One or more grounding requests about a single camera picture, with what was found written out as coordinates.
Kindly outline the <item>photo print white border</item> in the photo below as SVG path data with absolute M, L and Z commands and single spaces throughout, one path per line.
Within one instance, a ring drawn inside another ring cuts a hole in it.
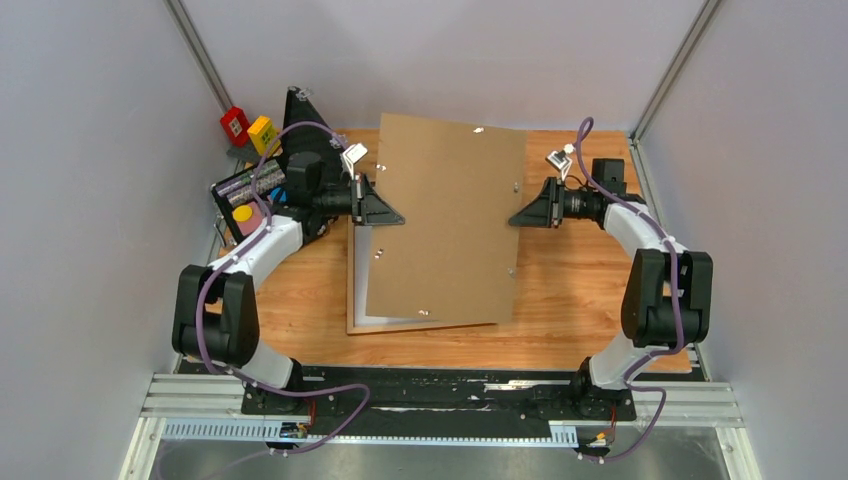
M 347 326 L 349 335 L 411 329 L 418 319 L 366 314 L 372 229 L 350 225 L 347 267 Z

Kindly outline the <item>wooden picture frame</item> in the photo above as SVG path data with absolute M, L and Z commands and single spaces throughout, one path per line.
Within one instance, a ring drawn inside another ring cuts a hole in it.
M 444 330 L 494 325 L 494 322 L 447 322 L 433 318 L 403 318 L 366 314 L 372 228 L 348 225 L 346 334 L 350 336 Z

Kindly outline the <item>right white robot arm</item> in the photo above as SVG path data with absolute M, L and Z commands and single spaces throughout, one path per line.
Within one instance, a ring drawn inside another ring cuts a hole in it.
M 571 403 L 596 417 L 630 390 L 630 382 L 660 357 L 703 341 L 709 329 L 714 264 L 664 232 L 645 201 L 627 190 L 624 162 L 596 158 L 577 189 L 549 177 L 539 194 L 508 221 L 512 227 L 557 228 L 590 220 L 615 239 L 632 264 L 620 309 L 620 332 L 586 358 L 571 382 Z

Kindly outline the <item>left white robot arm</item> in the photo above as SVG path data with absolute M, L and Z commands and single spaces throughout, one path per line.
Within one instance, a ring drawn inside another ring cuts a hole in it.
M 340 155 L 341 180 L 323 178 L 327 160 L 315 152 L 295 153 L 283 165 L 286 203 L 260 204 L 258 227 L 225 256 L 206 266 L 189 265 L 178 279 L 171 344 L 175 352 L 200 359 L 212 373 L 233 375 L 283 413 L 306 400 L 301 365 L 260 338 L 256 291 L 275 268 L 321 236 L 341 215 L 364 226 L 395 226 L 404 217 L 355 172 L 367 153 L 355 143 Z

